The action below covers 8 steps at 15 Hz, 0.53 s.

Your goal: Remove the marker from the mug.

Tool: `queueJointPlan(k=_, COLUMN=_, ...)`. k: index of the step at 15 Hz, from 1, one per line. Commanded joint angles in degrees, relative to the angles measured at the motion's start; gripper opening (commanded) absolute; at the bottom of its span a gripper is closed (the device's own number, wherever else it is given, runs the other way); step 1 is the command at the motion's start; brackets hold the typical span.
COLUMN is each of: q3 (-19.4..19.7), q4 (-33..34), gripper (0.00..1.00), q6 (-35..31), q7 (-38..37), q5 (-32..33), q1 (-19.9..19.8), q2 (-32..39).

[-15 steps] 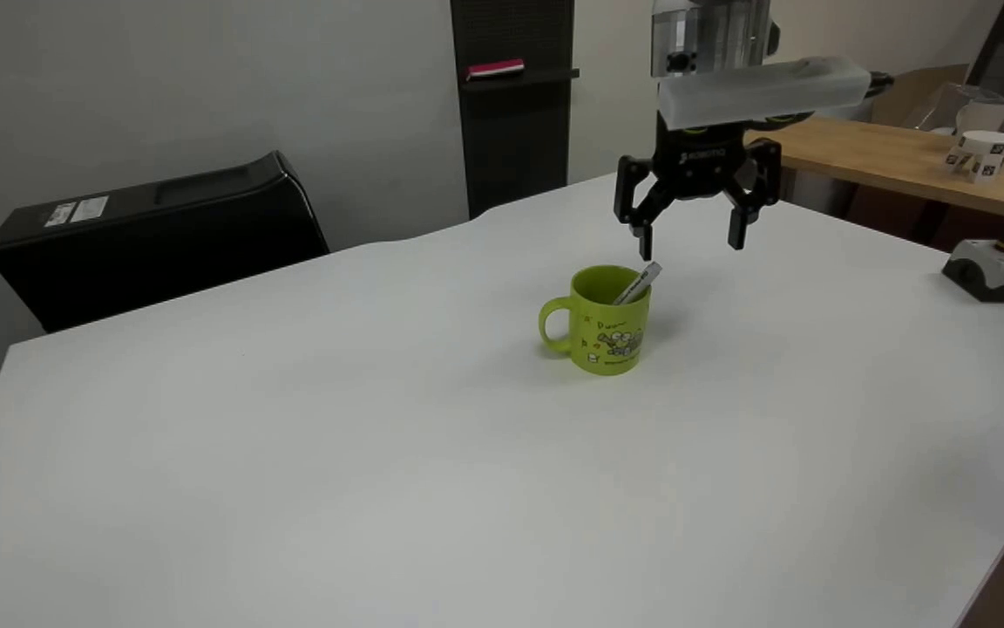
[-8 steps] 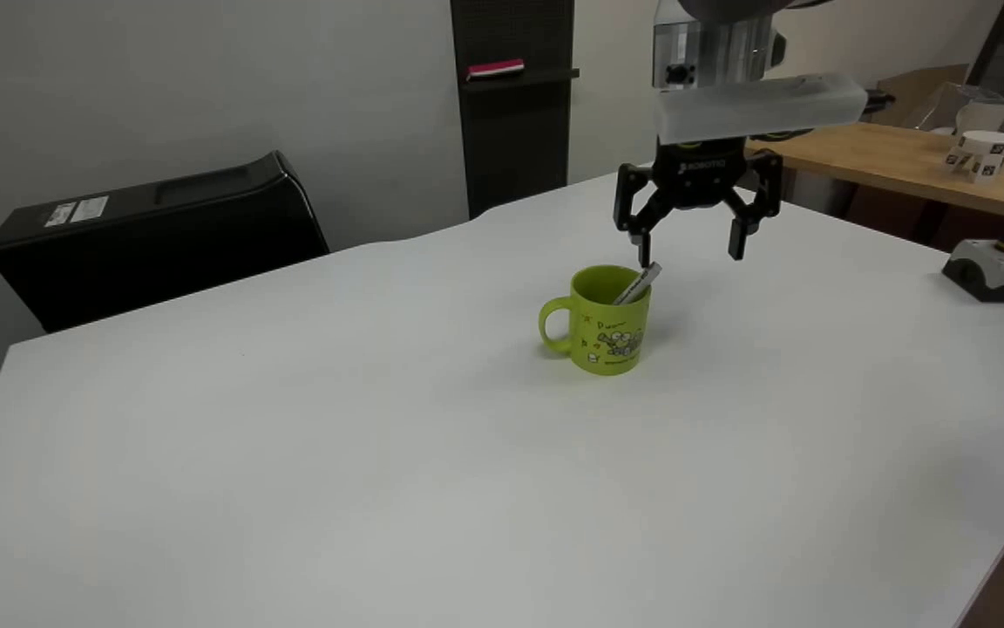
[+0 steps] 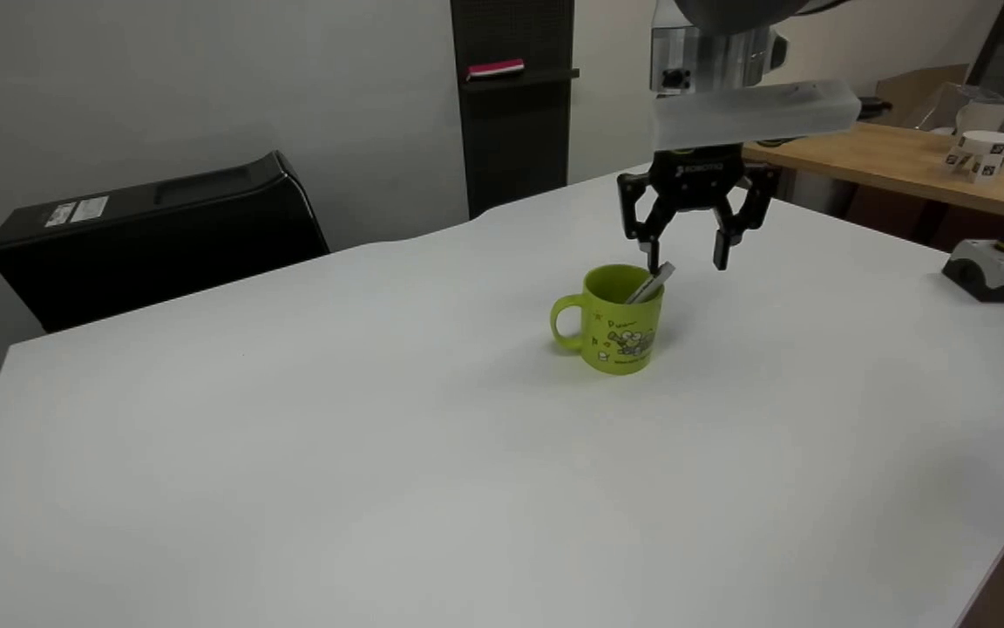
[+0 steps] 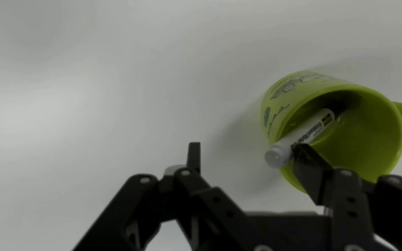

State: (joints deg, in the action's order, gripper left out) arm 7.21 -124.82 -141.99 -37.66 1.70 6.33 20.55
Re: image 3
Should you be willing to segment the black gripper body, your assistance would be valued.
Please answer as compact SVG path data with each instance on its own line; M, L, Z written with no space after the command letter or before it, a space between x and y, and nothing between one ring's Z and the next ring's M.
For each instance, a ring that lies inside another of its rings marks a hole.
M746 165L735 145L659 150L648 168L657 205L665 213L723 211L743 181Z

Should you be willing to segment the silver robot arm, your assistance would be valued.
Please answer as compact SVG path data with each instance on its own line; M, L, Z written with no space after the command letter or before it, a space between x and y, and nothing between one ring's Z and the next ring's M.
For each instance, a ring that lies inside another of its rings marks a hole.
M839 7L845 0L657 0L648 40L651 162L616 179L625 238L664 273L664 235L680 213L716 218L710 263L746 231L759 231L778 192L778 170L749 165L746 144L792 144L845 134L861 119L861 97L845 80L788 80L781 21Z

